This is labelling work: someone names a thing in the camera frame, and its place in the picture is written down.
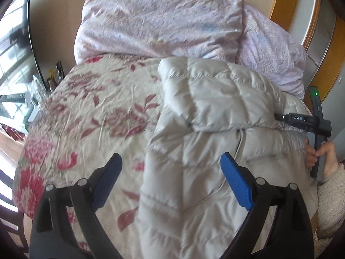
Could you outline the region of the person's right hand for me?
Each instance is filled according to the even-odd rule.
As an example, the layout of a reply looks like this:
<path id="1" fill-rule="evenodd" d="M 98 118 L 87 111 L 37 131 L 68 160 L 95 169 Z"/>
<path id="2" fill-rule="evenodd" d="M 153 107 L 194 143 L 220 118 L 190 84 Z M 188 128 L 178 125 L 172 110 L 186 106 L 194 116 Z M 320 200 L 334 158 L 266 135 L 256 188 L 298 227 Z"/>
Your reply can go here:
<path id="1" fill-rule="evenodd" d="M 326 180 L 339 168 L 339 163 L 336 157 L 336 151 L 333 142 L 326 142 L 320 146 L 319 150 L 315 150 L 310 144 L 309 140 L 305 139 L 305 165 L 307 168 L 312 168 L 319 157 L 326 157 L 325 169 L 323 172 L 323 180 Z"/>

